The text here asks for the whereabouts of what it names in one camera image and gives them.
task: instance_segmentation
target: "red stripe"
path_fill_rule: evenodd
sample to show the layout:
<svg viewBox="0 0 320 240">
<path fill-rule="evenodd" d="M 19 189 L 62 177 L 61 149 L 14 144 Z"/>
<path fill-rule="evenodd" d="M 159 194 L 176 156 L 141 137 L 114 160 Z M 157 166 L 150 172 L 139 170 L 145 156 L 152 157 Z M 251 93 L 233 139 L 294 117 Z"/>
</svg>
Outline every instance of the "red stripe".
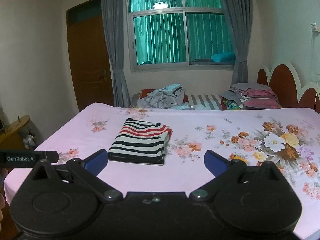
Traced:
<svg viewBox="0 0 320 240">
<path fill-rule="evenodd" d="M 164 129 L 165 129 L 166 127 L 167 127 L 167 126 L 164 125 L 164 126 L 162 126 L 161 128 L 158 128 L 158 129 L 150 128 L 150 129 L 147 129 L 147 130 L 144 130 L 144 131 L 139 131 L 139 130 L 136 130 L 136 129 L 132 128 L 131 126 L 123 126 L 123 127 L 122 127 L 122 130 L 123 130 L 123 129 L 130 129 L 130 130 L 134 131 L 135 133 L 147 133 L 147 132 L 164 131 Z"/>
<path fill-rule="evenodd" d="M 171 130 L 170 128 L 167 128 L 166 130 L 161 131 L 161 132 L 158 132 L 158 133 L 141 134 L 141 133 L 135 133 L 134 131 L 131 131 L 131 130 L 122 129 L 121 132 L 120 132 L 120 134 L 121 134 L 122 132 L 126 132 L 126 133 L 130 133 L 130 134 L 132 134 L 132 135 L 137 135 L 137 136 L 152 137 L 152 136 L 155 136 L 155 135 L 161 135 L 161 134 L 163 134 L 163 133 L 165 133 L 165 132 L 168 132 L 169 135 L 170 135 L 170 134 L 171 134 L 171 131 L 172 131 L 172 130 Z"/>
</svg>

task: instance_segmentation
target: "brown wooden door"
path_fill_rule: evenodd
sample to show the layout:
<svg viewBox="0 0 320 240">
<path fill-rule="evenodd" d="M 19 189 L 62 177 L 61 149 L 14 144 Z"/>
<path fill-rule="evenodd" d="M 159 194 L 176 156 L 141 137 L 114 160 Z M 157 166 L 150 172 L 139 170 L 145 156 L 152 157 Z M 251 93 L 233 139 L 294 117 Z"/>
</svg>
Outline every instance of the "brown wooden door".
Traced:
<svg viewBox="0 0 320 240">
<path fill-rule="evenodd" d="M 113 106 L 102 16 L 68 26 L 67 35 L 72 82 L 79 111 L 95 102 Z"/>
</svg>

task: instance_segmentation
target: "transom window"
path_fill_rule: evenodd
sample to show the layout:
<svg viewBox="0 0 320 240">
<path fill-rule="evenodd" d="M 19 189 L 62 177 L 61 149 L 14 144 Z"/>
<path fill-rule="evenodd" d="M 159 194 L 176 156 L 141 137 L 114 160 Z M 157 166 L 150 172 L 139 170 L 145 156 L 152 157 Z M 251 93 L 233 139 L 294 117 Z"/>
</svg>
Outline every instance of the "transom window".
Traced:
<svg viewBox="0 0 320 240">
<path fill-rule="evenodd" d="M 220 0 L 128 0 L 127 9 L 133 71 L 233 68 Z"/>
</svg>

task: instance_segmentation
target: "gray curtain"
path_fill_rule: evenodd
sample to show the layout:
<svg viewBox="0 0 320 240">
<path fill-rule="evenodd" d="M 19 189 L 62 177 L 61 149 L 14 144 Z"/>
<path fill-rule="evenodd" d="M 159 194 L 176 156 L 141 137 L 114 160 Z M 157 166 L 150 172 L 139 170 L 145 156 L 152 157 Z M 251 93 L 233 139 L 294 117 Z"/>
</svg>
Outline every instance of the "gray curtain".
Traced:
<svg viewBox="0 0 320 240">
<path fill-rule="evenodd" d="M 252 26 L 252 0 L 221 0 L 236 54 L 232 83 L 248 82 L 248 50 Z"/>
<path fill-rule="evenodd" d="M 129 107 L 130 98 L 123 72 L 123 0 L 101 0 L 102 22 L 113 71 L 113 94 L 116 107 Z"/>
</svg>

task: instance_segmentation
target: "striped clothing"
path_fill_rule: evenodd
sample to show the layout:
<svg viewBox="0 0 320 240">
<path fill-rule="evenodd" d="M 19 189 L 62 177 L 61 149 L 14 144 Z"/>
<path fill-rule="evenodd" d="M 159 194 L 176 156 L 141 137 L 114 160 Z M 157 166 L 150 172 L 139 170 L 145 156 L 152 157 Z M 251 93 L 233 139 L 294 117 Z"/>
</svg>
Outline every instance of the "striped clothing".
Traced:
<svg viewBox="0 0 320 240">
<path fill-rule="evenodd" d="M 128 118 L 108 150 L 109 160 L 163 165 L 164 145 L 171 132 L 164 124 Z"/>
<path fill-rule="evenodd" d="M 222 110 L 218 95 L 188 95 L 189 105 L 203 105 L 206 110 Z"/>
</svg>

